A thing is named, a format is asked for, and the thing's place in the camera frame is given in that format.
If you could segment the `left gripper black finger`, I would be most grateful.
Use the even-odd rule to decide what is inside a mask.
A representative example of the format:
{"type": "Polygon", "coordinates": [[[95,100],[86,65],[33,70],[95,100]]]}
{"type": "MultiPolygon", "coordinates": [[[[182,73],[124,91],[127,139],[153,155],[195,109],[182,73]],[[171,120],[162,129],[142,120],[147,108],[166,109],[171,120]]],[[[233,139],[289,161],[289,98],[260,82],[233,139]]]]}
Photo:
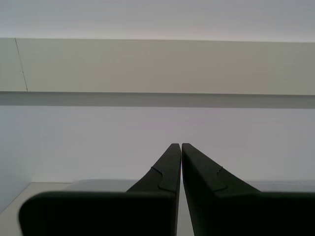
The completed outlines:
{"type": "Polygon", "coordinates": [[[191,144],[182,145],[185,194],[196,236],[312,236],[312,192],[262,192],[191,144]]]}
{"type": "Polygon", "coordinates": [[[25,236],[174,236],[181,148],[171,144],[125,192],[48,191],[27,199],[18,220],[25,236]]]}

